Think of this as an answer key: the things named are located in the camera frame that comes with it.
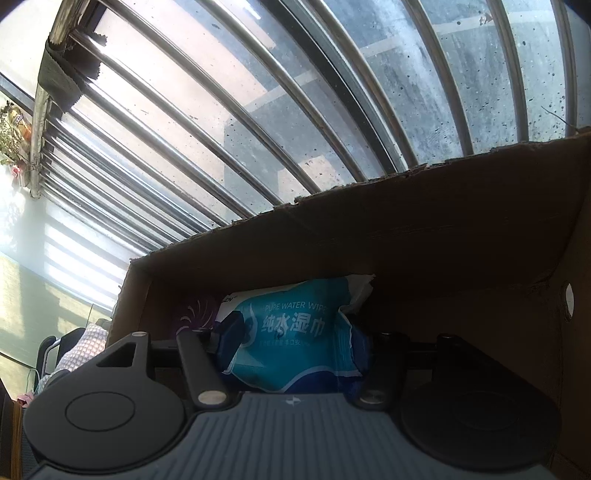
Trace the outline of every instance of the glass pane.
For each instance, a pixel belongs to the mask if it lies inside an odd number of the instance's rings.
[[[573,34],[577,69],[577,127],[591,125],[591,30],[585,21],[567,8]]]
[[[83,112],[84,115],[91,118],[92,121],[97,123],[102,129],[106,132],[110,133],[113,137],[115,137],[120,143],[124,146],[128,147],[132,152],[142,158],[146,163],[148,163],[151,167],[162,173],[166,178],[171,180],[173,183],[181,187],[187,193],[189,193],[192,197],[202,202],[212,211],[220,215],[222,218],[226,219],[228,222],[238,220],[239,217],[235,215],[233,212],[228,210],[224,205],[218,202],[214,197],[208,194],[206,191],[201,189],[197,186],[193,181],[191,181],[188,177],[186,177],[183,173],[178,171],[176,168],[172,167],[167,160],[162,158],[158,155],[154,150],[144,144],[141,140],[137,139],[135,136],[130,134],[125,127],[122,127],[113,119],[111,119],[107,114],[102,112],[100,109],[95,107],[93,104],[90,103],[89,100],[83,98],[78,104],[76,105],[76,109],[80,112]],[[201,213],[194,210],[189,205],[185,204],[181,199],[176,197],[174,194],[169,192],[165,189],[162,185],[160,185],[157,181],[153,180],[150,176],[145,174],[142,170],[138,167],[133,165],[130,161],[123,158],[119,155],[116,151],[111,149],[108,145],[94,136],[92,133],[87,131],[82,125],[80,125],[76,120],[74,120],[70,115],[66,115],[64,120],[71,124],[77,132],[80,133],[80,136],[87,139],[86,141],[95,144],[98,148],[108,155],[110,158],[114,159],[119,165],[124,167],[127,171],[130,171],[135,176],[143,179],[146,183],[152,186],[154,189],[158,190],[162,193],[165,197],[171,199],[172,202],[175,204],[181,205],[183,209],[190,212],[193,216],[198,218],[199,221],[209,225],[210,227],[214,228],[215,224],[209,220],[208,218],[204,217]]]
[[[400,0],[327,3],[382,83],[419,162],[461,157],[441,83]]]
[[[460,92],[474,152],[515,143],[509,75],[486,0],[423,0],[423,6]]]
[[[521,63],[531,141],[564,136],[564,67],[550,0],[504,0]]]
[[[213,76],[252,116],[292,155],[301,163],[302,168],[309,173],[322,188],[331,188],[338,184],[350,183],[352,178],[346,171],[336,154],[328,146],[317,129],[311,124],[305,114],[297,107],[293,100],[285,94],[277,82],[266,69],[255,59],[229,32],[213,19],[195,2],[175,2],[173,0],[143,2],[134,5],[141,15],[169,36],[183,51],[195,59],[207,72]],[[280,39],[271,38],[258,27],[257,18],[246,22],[256,32],[263,42],[270,48]],[[235,158],[261,179],[271,190],[275,191],[282,200],[292,201],[296,196],[307,194],[306,190],[286,172],[279,161],[270,154],[236,119],[223,108],[209,93],[186,75],[178,66],[155,47],[121,21],[113,16],[105,15],[98,27],[98,31],[107,34],[112,48],[117,49],[118,56],[134,71],[147,79],[169,100],[179,105],[185,113],[191,115],[199,125],[211,136],[216,138]],[[303,72],[304,80],[310,76],[310,67],[300,61],[294,62],[299,68],[292,73]],[[331,99],[332,91],[328,88],[318,89],[316,82],[310,82],[309,93],[315,93],[318,98],[322,95]],[[324,100],[327,110],[336,110],[333,117],[339,117],[340,125],[347,130],[346,121],[340,120],[338,109],[332,107],[332,102]],[[126,104],[127,108],[136,107]],[[149,112],[142,118],[154,118],[154,108],[144,108]],[[178,129],[169,125],[166,119],[161,122],[164,130]],[[359,145],[359,134],[349,134],[346,138],[351,146]],[[183,138],[185,142],[194,143],[189,135]],[[204,170],[207,165],[214,165],[217,177],[234,195],[241,198],[247,205],[257,212],[271,208],[271,205],[261,199],[258,193],[250,196],[252,190],[232,170],[224,166],[215,156],[205,151],[196,151],[191,158]],[[362,158],[365,154],[363,146],[352,148],[353,153]]]
[[[65,153],[56,150],[54,154],[59,159],[59,162],[53,164],[53,167],[57,171],[61,172],[63,176],[67,177],[74,185],[80,187],[83,191],[87,191],[87,185],[85,185],[84,182],[81,182],[78,179],[72,178],[68,170],[73,170],[77,172],[79,176],[81,176],[83,179],[85,179],[87,182],[93,185],[92,194],[88,195],[88,199],[93,203],[96,202],[101,206],[106,206],[106,209],[108,211],[115,213],[117,215],[117,218],[124,220],[126,226],[140,233],[147,231],[152,234],[155,234],[158,239],[158,243],[161,245],[168,245],[172,243],[170,237],[176,239],[176,241],[184,239],[179,238],[179,235],[176,231],[170,229],[168,226],[162,224],[159,219],[153,217],[153,215],[148,209],[141,209],[127,198],[121,196],[119,192],[114,191],[110,186],[103,183],[98,177],[95,177],[94,174],[88,173],[84,168],[82,168],[72,159],[70,159],[70,157],[68,157]],[[111,180],[113,180],[113,182],[117,186],[119,186],[120,189],[127,192],[128,195],[136,198],[136,200],[139,201],[141,205],[146,204],[146,202],[141,201],[141,197],[137,195],[136,192],[130,190],[129,188],[122,187],[112,177]],[[123,204],[124,206],[129,207],[134,213],[140,215],[142,219],[147,220],[147,222],[154,225],[155,228],[146,225],[144,222],[138,221],[137,218],[132,217],[128,212],[125,212],[123,209],[121,209],[116,202],[119,202],[119,204]],[[168,219],[168,216],[162,213],[161,217],[159,218]],[[162,237],[161,234],[157,232],[157,229],[160,229],[161,232],[165,232],[169,237]]]
[[[358,131],[353,119],[343,107],[334,91],[322,78],[316,68],[310,63],[307,55],[299,45],[288,35],[284,27],[257,0],[252,0],[250,4],[245,0],[223,0],[222,3],[224,3],[226,7],[228,7],[228,9],[231,10],[257,36],[257,38],[265,44],[265,46],[267,46],[273,56],[279,60],[289,74],[295,78],[308,97],[327,119],[328,123],[335,129],[345,145],[347,145],[365,174],[369,178],[381,176],[383,172],[371,153],[367,142]],[[267,79],[271,78],[268,72],[261,73],[264,73]],[[288,108],[290,110],[297,108],[295,104],[292,102],[288,103],[282,98],[285,95],[287,94],[284,90],[277,86],[247,105],[247,109],[257,118],[262,116],[280,118],[285,115],[285,113],[282,112],[283,108]],[[306,139],[312,128],[314,128],[312,124],[301,124],[301,129],[297,133],[297,136],[301,139]],[[280,131],[277,133],[282,135],[283,138],[286,137],[286,135]],[[339,168],[340,160],[336,158],[332,152],[329,153],[331,154],[331,157],[336,160],[334,167]],[[319,156],[318,149],[313,155],[314,157]],[[309,160],[309,158],[306,158],[304,152],[300,154],[300,157]]]
[[[126,102],[123,103],[123,105],[129,108]],[[150,112],[149,109],[146,110],[144,108],[146,107],[146,105],[144,105],[143,103],[140,105],[141,109]],[[132,152],[134,152],[136,155],[142,158],[151,167],[155,168],[160,173],[165,175],[166,178],[168,178],[169,180],[177,184],[179,187],[190,193],[191,196],[202,202],[204,205],[206,205],[209,209],[220,215],[222,218],[226,219],[227,221],[232,221],[238,218],[234,213],[232,213],[229,209],[222,205],[220,201],[218,201],[211,194],[199,187],[195,182],[193,182],[180,170],[172,166],[172,164],[170,164],[165,158],[163,158],[157,152],[152,150],[152,148],[150,148],[142,140],[130,133],[124,126],[113,120],[109,115],[104,113],[104,111],[96,107],[90,100],[82,97],[82,99],[78,101],[78,103],[76,104],[76,109],[88,118],[90,118],[93,122],[98,124],[107,133],[111,134],[111,136],[115,137],[120,143],[122,143],[124,146],[126,146]],[[136,116],[139,117],[146,124],[148,124],[151,128],[156,129],[155,127],[157,127],[157,125],[154,125],[155,122],[146,121],[146,118],[140,116],[140,114],[138,114],[138,112],[136,111],[136,106],[132,106],[132,108],[129,109],[135,112]],[[224,174],[223,168],[218,168],[217,172],[213,171],[215,167],[219,167],[219,165],[215,163],[217,159],[209,157],[209,153],[204,152],[204,148],[200,144],[197,144],[197,142],[193,138],[190,138],[188,134],[186,134],[185,136],[184,131],[181,130],[176,124],[173,124],[172,122],[171,124],[168,124],[168,121],[169,120],[167,119],[165,121],[164,126],[160,126],[159,129],[156,129],[157,132],[161,134],[165,139],[172,141],[173,145],[177,149],[179,149],[182,153],[184,153],[190,159],[195,161],[201,168],[205,166],[205,161],[212,160],[212,163],[209,163],[207,165],[208,167],[210,167],[208,173],[217,173],[217,176],[214,176],[213,178],[219,181],[221,184],[223,184],[223,182],[221,181],[223,179]],[[189,141],[183,143],[180,142],[185,139],[188,139]],[[248,191],[249,189],[250,187],[245,186],[245,191]],[[234,191],[233,193],[234,195],[242,199],[239,196],[240,192]]]
[[[0,72],[32,97],[61,0],[25,0],[0,21]]]

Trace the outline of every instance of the blue wet wipes package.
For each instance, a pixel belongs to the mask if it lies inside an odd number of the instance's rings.
[[[265,392],[351,393],[370,348],[347,315],[370,295],[372,279],[348,275],[226,296],[216,321],[239,310],[246,334],[224,373]]]

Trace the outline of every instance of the chair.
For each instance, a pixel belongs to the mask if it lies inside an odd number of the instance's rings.
[[[54,335],[51,335],[41,342],[37,352],[37,363],[35,365],[38,376],[35,377],[33,390],[37,389],[39,380],[47,373],[47,357],[49,356],[49,352],[55,347],[59,347],[56,360],[56,363],[58,363],[61,360],[61,357],[76,346],[78,340],[84,335],[85,330],[85,328],[80,327],[65,334],[61,338],[56,338]]]

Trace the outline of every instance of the sunlight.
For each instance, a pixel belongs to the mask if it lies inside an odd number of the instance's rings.
[[[92,250],[83,247],[75,240],[72,240],[67,235],[53,228],[51,225],[45,225],[45,236],[55,241],[58,245],[61,245],[64,250],[71,252],[77,257],[84,258],[88,263],[91,263],[103,272],[106,272],[115,278],[120,278],[121,280],[125,278],[126,270],[113,265],[108,260],[105,260]]]
[[[46,264],[45,273],[55,282],[63,285],[68,290],[75,291],[76,294],[86,298],[88,301],[92,303],[96,303],[106,309],[113,308],[113,305],[115,304],[116,298],[109,297],[101,292],[96,291],[91,286],[73,278],[71,275],[68,275],[68,273],[64,272],[63,270],[60,270],[59,268]]]
[[[75,325],[74,323],[68,322],[61,317],[57,319],[57,331],[60,332],[60,335],[70,333],[72,330],[75,330],[81,326],[83,325]]]
[[[55,262],[59,267],[71,272],[77,278],[87,281],[99,287],[101,290],[117,295],[119,293],[119,283],[105,277],[94,268],[87,267],[82,262],[76,260],[71,255],[63,252],[52,244],[45,244],[45,255],[48,259]]]
[[[25,196],[13,187],[15,179],[8,167],[0,174],[0,245],[13,243],[13,229],[25,210]]]
[[[21,311],[21,274],[17,263],[0,256],[0,329],[25,336]]]

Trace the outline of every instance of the metal window bar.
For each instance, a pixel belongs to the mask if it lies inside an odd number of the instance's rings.
[[[75,205],[78,209],[81,209],[82,212],[87,212],[90,218],[95,219],[94,226],[96,226],[96,224],[105,225],[116,237],[120,235],[122,239],[133,245],[135,250],[143,252],[141,255],[159,249],[157,245],[152,245],[151,242],[147,242],[132,229],[123,225],[120,219],[114,217],[101,205],[96,205],[88,201],[84,197],[83,192],[73,189],[68,183],[62,182],[55,177],[50,179],[43,176],[43,185],[45,188],[48,187],[53,194],[60,196],[62,200]]]
[[[56,150],[59,150],[64,155],[66,155],[69,159],[71,159],[77,166],[84,169],[87,173],[92,175],[93,177],[100,180],[103,184],[105,184],[108,188],[113,190],[115,193],[126,199],[129,203],[135,205],[136,207],[148,212],[153,218],[162,223],[167,228],[174,231],[176,234],[180,236],[180,239],[186,239],[190,236],[190,233],[187,233],[184,229],[179,228],[174,222],[169,221],[162,213],[157,210],[156,208],[152,207],[150,203],[143,202],[139,200],[139,198],[131,195],[128,189],[121,187],[118,183],[114,182],[111,177],[105,174],[99,167],[99,165],[95,164],[95,160],[91,160],[90,156],[80,155],[74,149],[72,149],[69,145],[63,142],[59,137],[49,137],[47,134],[45,135],[46,145],[49,144],[54,147]],[[135,188],[128,186],[130,191],[139,193]],[[160,236],[165,238],[170,243],[178,242],[180,239],[170,235],[166,231],[163,233],[159,233]]]
[[[335,151],[341,162],[356,181],[367,181],[365,173],[339,138],[334,129],[326,121],[320,110],[306,95],[302,87],[287,72],[285,67],[271,54],[271,52],[248,30],[238,18],[224,5],[216,0],[198,0],[217,20],[222,23],[240,42],[267,68],[275,77],[279,85],[294,99],[296,104],[310,119]]]
[[[441,43],[437,38],[435,29],[420,0],[402,0],[402,3],[413,20],[414,25],[417,27],[418,34],[423,39],[423,43],[431,57],[431,61],[443,87],[443,92],[447,98],[449,109],[452,112],[462,153],[464,156],[474,155],[472,137],[470,136],[470,128],[468,127],[468,120],[466,119],[466,112],[462,105],[460,92],[457,89],[452,70],[447,62]]]
[[[300,0],[261,0],[261,4],[285,27],[334,90],[374,152],[383,173],[406,170],[378,107],[324,26]]]
[[[286,2],[289,5],[301,4],[302,10],[307,10],[306,6],[303,4],[303,0],[286,0]],[[394,108],[392,107],[384,88],[375,76],[374,71],[369,66],[367,60],[349,33],[323,0],[308,0],[308,3],[313,8],[316,15],[326,25],[329,35],[340,48],[345,62],[350,63],[350,65],[355,68],[359,77],[363,80],[366,91],[371,95],[371,99],[373,100],[372,103],[378,106],[379,112],[377,112],[376,115],[373,115],[373,117],[374,121],[377,122],[377,125],[388,132],[388,137],[384,138],[384,141],[389,142],[390,144],[396,142],[406,164],[409,167],[417,166],[417,156],[400,123],[398,115],[394,111]],[[311,15],[309,11],[307,14],[312,17],[308,22],[315,21],[313,15]]]
[[[562,50],[562,64],[564,67],[564,96],[566,98],[565,122],[567,137],[571,137],[577,132],[577,70],[574,59],[573,33],[570,29],[569,16],[563,0],[550,0],[556,27],[558,29],[558,38],[560,39],[560,49]]]
[[[35,99],[23,92],[16,84],[0,72],[0,92],[6,95],[29,115],[33,115]]]
[[[527,100],[525,98],[525,86],[521,66],[519,65],[519,55],[515,45],[515,37],[511,30],[509,17],[505,10],[502,0],[486,0],[488,8],[491,10],[493,22],[496,31],[501,40],[503,55],[507,64],[509,74],[509,84],[513,95],[513,109],[515,110],[515,125],[517,126],[517,141],[527,142],[530,139],[529,126],[527,120]]]
[[[168,141],[158,135],[148,125],[139,120],[134,114],[125,109],[113,98],[107,95],[93,81],[84,78],[86,84],[85,96],[96,106],[108,113],[114,120],[153,148],[171,165],[183,172],[203,190],[217,198],[241,218],[250,218],[254,212],[238,200],[232,193],[205,173],[198,165],[189,160],[184,154],[174,148]]]
[[[113,228],[109,222],[105,222],[101,218],[100,212],[95,210],[93,206],[80,207],[51,184],[45,183],[45,180],[43,180],[43,195],[79,222],[89,225],[92,229],[102,233],[116,244],[132,251],[138,257],[143,257],[149,253],[146,247],[125,235],[118,228]]]
[[[121,185],[135,192],[142,200],[147,200],[145,204],[142,204],[142,208],[149,209],[153,216],[157,216],[158,210],[153,208],[152,205],[170,215],[176,222],[182,225],[182,228],[175,222],[168,222],[164,218],[161,220],[162,223],[170,229],[175,230],[182,238],[187,238],[195,232],[202,233],[209,229],[205,224],[195,219],[194,216],[177,206],[176,203],[171,202],[165,195],[130,173],[127,169],[121,167],[115,160],[101,152],[94,145],[81,142],[76,135],[76,131],[70,125],[52,117],[49,117],[48,121],[57,130],[57,134],[53,139],[49,139],[48,141],[53,140],[54,145],[57,142],[57,146],[61,150],[69,149],[70,151],[81,154],[79,155],[81,157],[84,156],[85,160],[87,160],[87,166],[92,168],[95,176],[106,180],[110,175]]]
[[[162,32],[153,27],[140,14],[125,5],[121,0],[99,0],[114,14],[131,25],[145,38],[150,40],[163,53],[169,56],[191,78],[205,88],[220,104],[226,108],[244,127],[261,142],[264,147],[304,186],[310,193],[320,192],[320,188],[308,174],[291,158],[279,143],[236,101],[224,88],[214,80],[193,59],[178,48]]]
[[[72,116],[74,120],[76,120],[80,125],[86,128],[90,133],[95,135],[98,139],[105,142],[106,145],[111,147],[115,152],[117,152],[121,157],[129,161],[134,166],[138,167],[142,172],[144,172],[148,177],[151,177],[153,180],[158,182],[160,185],[165,187],[170,192],[174,193],[178,198],[186,202],[188,205],[193,207],[198,212],[202,213],[205,217],[209,218],[213,223],[218,224],[219,226],[228,226],[229,223],[224,220],[224,218],[220,217],[217,213],[210,210],[196,198],[194,198],[190,193],[185,192],[181,187],[176,185],[172,180],[169,180],[165,175],[160,173],[154,167],[152,167],[149,163],[144,161],[140,156],[133,153],[129,148],[124,146],[120,141],[118,141],[115,137],[111,134],[107,133],[104,129],[102,129],[99,125],[94,123],[90,120],[86,115],[82,114],[76,108],[73,108],[68,112],[69,115]],[[196,218],[194,218],[191,214],[185,212],[185,214],[181,214],[184,221],[187,222],[188,226],[191,227],[193,230],[198,231],[199,228],[203,228],[204,230],[209,230],[211,227],[206,226],[199,222]]]
[[[58,179],[64,183],[68,183],[80,194],[85,195],[86,198],[88,198],[91,202],[102,205],[106,210],[112,212],[113,215],[117,215],[117,212],[114,210],[118,209],[124,215],[128,215],[130,218],[133,218],[136,222],[138,222],[136,231],[139,232],[145,239],[149,240],[152,247],[160,249],[168,245],[168,243],[163,242],[162,239],[152,233],[157,232],[161,236],[166,235],[166,232],[164,232],[160,227],[153,224],[149,220],[142,218],[138,212],[123,204],[113,196],[108,195],[105,192],[101,192],[95,185],[92,184],[91,181],[87,180],[78,172],[74,171],[64,161],[60,161],[60,159],[52,152],[49,152],[43,148],[41,150],[41,155],[45,157],[46,160],[49,160],[49,162],[43,163],[44,173],[42,175],[44,177],[49,179]]]
[[[74,30],[70,36],[84,47],[91,55],[94,55],[102,63],[107,65],[111,70],[117,73],[121,78],[133,86],[137,91],[142,93],[148,100],[159,107],[170,118],[183,127],[189,134],[197,138],[207,149],[212,152],[217,158],[222,160],[228,167],[230,167],[236,174],[244,179],[252,188],[270,202],[274,206],[279,206],[285,203],[272,190],[270,190],[263,182],[255,177],[245,166],[243,166],[232,154],[221,146],[213,137],[211,137],[203,128],[197,125],[191,117],[184,113],[181,109],[172,104],[159,91],[154,89],[144,79],[139,77],[129,67],[119,61],[115,56],[109,54],[107,50],[90,38],[87,34]]]
[[[78,23],[84,13],[88,2],[85,0],[63,0],[56,19],[49,33],[49,42],[59,46],[67,38],[68,32]],[[49,109],[49,93],[37,85],[35,91],[35,105],[33,107],[33,125],[31,131],[31,154],[29,168],[31,170],[31,197],[39,198],[41,191],[41,147],[43,146],[43,131],[45,130],[45,118]]]

